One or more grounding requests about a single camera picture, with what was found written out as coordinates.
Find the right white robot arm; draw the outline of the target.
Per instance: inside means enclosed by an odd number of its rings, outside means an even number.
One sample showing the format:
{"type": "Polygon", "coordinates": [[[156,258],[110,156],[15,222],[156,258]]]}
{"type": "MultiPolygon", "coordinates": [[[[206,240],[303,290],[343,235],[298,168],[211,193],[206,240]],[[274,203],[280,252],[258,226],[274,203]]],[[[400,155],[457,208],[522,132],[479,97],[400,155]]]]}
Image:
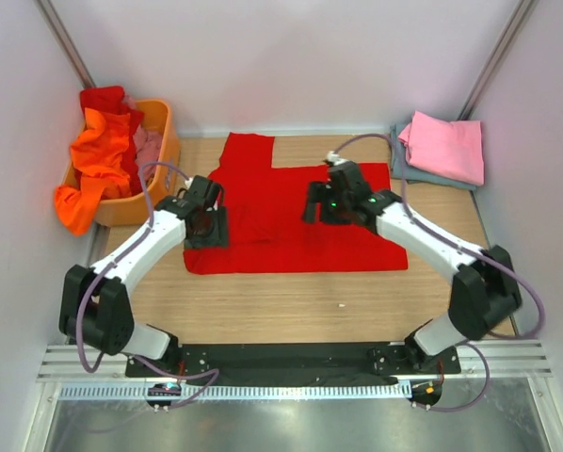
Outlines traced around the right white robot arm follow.
{"type": "Polygon", "coordinates": [[[447,311],[405,340],[404,359],[412,371],[425,373],[443,352],[483,338],[521,307],[505,249],[464,241],[417,214],[392,190],[372,190],[353,161],[329,163],[327,174],[327,180],[308,185],[305,222],[362,227],[415,253],[450,284],[447,311]]]}

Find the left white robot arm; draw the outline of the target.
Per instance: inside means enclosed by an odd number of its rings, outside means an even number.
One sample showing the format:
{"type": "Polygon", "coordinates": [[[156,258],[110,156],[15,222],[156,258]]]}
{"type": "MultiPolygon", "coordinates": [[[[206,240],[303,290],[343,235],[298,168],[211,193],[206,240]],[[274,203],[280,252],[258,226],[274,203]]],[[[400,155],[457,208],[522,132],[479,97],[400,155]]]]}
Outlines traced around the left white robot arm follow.
{"type": "Polygon", "coordinates": [[[195,176],[178,194],[149,202],[147,220],[121,246],[91,266],[68,270],[59,330],[79,347],[90,346],[109,356],[123,354],[147,364],[158,376],[172,375],[181,361],[178,338],[136,322],[130,297],[170,250],[228,245],[223,200],[220,183],[195,176]]]}

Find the red t-shirt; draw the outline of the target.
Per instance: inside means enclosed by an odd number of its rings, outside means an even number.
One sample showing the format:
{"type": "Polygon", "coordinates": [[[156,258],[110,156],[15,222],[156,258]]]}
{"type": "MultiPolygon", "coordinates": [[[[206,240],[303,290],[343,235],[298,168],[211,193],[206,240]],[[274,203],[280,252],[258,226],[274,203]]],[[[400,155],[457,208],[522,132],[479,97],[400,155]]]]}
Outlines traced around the red t-shirt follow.
{"type": "Polygon", "coordinates": [[[275,168],[274,137],[228,135],[210,178],[224,190],[229,244],[185,249],[186,269],[198,275],[401,271],[406,251],[355,225],[308,224],[301,218],[311,181],[323,165],[275,168]]]}

